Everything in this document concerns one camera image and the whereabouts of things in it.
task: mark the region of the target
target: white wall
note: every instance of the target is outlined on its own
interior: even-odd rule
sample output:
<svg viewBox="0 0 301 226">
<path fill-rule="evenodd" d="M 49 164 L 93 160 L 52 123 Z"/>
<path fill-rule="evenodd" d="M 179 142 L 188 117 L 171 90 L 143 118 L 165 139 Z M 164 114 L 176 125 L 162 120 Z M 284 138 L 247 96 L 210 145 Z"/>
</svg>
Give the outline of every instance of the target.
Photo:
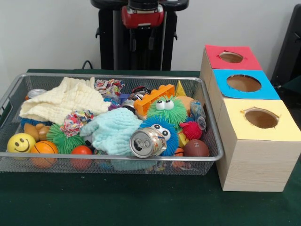
<svg viewBox="0 0 301 226">
<path fill-rule="evenodd" d="M 250 46 L 271 77 L 300 0 L 191 0 L 178 13 L 173 70 L 199 70 L 205 44 Z"/>
<path fill-rule="evenodd" d="M 178 13 L 172 70 L 200 70 L 207 44 L 251 46 L 270 77 L 298 0 L 190 0 Z M 100 68 L 89 0 L 0 0 L 0 88 L 28 68 Z"/>
</svg>

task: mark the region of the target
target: cardboard box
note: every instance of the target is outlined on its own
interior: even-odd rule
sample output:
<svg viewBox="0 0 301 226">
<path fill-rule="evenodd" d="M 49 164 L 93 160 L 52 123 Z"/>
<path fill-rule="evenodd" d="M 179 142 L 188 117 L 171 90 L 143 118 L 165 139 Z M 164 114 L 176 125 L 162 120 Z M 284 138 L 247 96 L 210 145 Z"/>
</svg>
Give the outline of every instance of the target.
<svg viewBox="0 0 301 226">
<path fill-rule="evenodd" d="M 215 119 L 224 98 L 280 99 L 263 71 L 213 69 L 208 89 Z"/>
<path fill-rule="evenodd" d="M 224 191 L 283 191 L 301 153 L 301 132 L 281 100 L 222 102 L 217 164 Z"/>
<path fill-rule="evenodd" d="M 200 78 L 207 88 L 213 69 L 262 70 L 250 47 L 223 47 L 205 45 Z"/>
</svg>

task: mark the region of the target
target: black machine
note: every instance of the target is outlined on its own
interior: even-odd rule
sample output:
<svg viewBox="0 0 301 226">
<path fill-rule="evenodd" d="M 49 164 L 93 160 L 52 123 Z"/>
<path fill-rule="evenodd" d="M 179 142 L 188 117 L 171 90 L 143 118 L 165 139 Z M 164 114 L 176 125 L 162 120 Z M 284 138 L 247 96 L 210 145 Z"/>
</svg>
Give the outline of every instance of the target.
<svg viewBox="0 0 301 226">
<path fill-rule="evenodd" d="M 165 70 L 171 67 L 176 11 L 189 0 L 91 0 L 99 9 L 102 69 Z"/>
<path fill-rule="evenodd" d="M 301 129 L 301 4 L 293 10 L 271 82 Z"/>
</svg>

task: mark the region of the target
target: yellow stress ball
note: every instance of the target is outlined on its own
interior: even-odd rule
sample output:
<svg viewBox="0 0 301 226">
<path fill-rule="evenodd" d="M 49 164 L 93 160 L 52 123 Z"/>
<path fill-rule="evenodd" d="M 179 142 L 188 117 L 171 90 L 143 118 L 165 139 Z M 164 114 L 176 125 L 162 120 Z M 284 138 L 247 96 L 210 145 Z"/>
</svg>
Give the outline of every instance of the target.
<svg viewBox="0 0 301 226">
<path fill-rule="evenodd" d="M 36 141 L 26 133 L 17 133 L 8 141 L 8 152 L 29 153 Z"/>
</svg>

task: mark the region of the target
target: wire mesh basket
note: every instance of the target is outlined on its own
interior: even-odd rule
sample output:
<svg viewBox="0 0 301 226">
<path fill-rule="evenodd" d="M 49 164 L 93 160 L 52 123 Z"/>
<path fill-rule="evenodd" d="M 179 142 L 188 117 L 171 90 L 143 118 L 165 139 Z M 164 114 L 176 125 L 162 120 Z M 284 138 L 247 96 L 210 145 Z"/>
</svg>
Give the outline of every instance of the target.
<svg viewBox="0 0 301 226">
<path fill-rule="evenodd" d="M 157 89 L 160 85 L 177 84 L 181 81 L 187 96 L 205 103 L 207 130 L 201 140 L 208 148 L 209 157 L 151 157 L 138 159 L 134 156 L 76 155 L 76 154 L 34 154 L 7 152 L 8 140 L 23 132 L 20 126 L 20 108 L 27 93 L 32 89 L 51 90 L 59 86 L 65 76 L 77 79 L 119 79 L 125 87 L 123 93 L 131 93 L 137 86 Z M 223 156 L 223 146 L 213 115 L 211 103 L 204 82 L 199 78 L 152 77 L 121 75 L 84 74 L 35 74 L 18 76 L 0 100 L 0 171 L 10 172 L 62 172 L 62 173 L 127 173 L 127 174 L 177 174 L 205 175 L 214 161 Z M 50 166 L 38 168 L 38 165 Z"/>
</svg>

